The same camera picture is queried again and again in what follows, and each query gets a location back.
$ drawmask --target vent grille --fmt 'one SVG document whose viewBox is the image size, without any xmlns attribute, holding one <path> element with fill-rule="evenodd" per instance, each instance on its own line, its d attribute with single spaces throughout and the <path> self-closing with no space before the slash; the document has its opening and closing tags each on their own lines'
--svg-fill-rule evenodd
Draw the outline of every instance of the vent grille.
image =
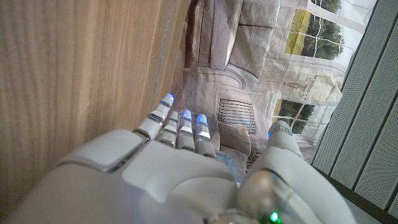
<svg viewBox="0 0 398 224">
<path fill-rule="evenodd" d="M 229 125 L 244 124 L 249 134 L 256 133 L 251 103 L 221 99 L 218 120 Z"/>
</svg>

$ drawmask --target green led light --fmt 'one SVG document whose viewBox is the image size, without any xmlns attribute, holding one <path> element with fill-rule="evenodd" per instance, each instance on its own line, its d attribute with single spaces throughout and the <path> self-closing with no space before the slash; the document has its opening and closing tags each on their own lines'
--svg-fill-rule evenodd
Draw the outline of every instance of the green led light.
<svg viewBox="0 0 398 224">
<path fill-rule="evenodd" d="M 274 212 L 271 215 L 271 221 L 276 222 L 278 220 L 278 213 Z"/>
</svg>

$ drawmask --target wooden surface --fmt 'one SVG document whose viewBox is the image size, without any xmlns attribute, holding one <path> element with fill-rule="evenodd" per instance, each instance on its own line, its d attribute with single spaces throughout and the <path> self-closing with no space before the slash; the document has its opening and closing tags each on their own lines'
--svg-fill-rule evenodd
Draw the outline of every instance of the wooden surface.
<svg viewBox="0 0 398 224">
<path fill-rule="evenodd" d="M 65 154 L 134 129 L 170 91 L 188 4 L 0 2 L 0 217 Z"/>
</svg>

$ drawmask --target wooden panel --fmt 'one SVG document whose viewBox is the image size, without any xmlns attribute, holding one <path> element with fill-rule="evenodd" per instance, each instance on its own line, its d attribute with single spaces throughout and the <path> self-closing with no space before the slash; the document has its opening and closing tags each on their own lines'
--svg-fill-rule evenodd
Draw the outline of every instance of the wooden panel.
<svg viewBox="0 0 398 224">
<path fill-rule="evenodd" d="M 0 217 L 55 161 L 134 129 L 170 91 L 188 4 L 0 2 Z"/>
</svg>

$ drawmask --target window pane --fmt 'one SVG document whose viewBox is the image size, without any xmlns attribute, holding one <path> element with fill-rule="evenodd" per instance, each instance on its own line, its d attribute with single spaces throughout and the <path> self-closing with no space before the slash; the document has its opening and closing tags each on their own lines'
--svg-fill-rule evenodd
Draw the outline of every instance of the window pane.
<svg viewBox="0 0 398 224">
<path fill-rule="evenodd" d="M 301 103 L 296 103 L 288 100 L 282 100 L 280 104 L 279 116 L 288 116 L 291 118 L 296 117 L 299 109 L 301 107 Z"/>
<path fill-rule="evenodd" d="M 309 117 L 313 113 L 315 105 L 305 105 L 298 116 L 298 119 L 303 119 L 308 121 Z"/>
<path fill-rule="evenodd" d="M 301 134 L 304 130 L 306 122 L 303 121 L 296 121 L 292 128 L 293 134 Z"/>
<path fill-rule="evenodd" d="M 323 58 L 327 60 L 334 60 L 338 58 L 339 54 L 342 53 L 343 49 L 339 49 L 339 45 L 329 42 L 327 40 L 319 40 L 315 45 L 316 47 L 316 58 Z"/>
<path fill-rule="evenodd" d="M 312 3 L 341 17 L 366 25 L 376 0 L 311 0 Z"/>
</svg>

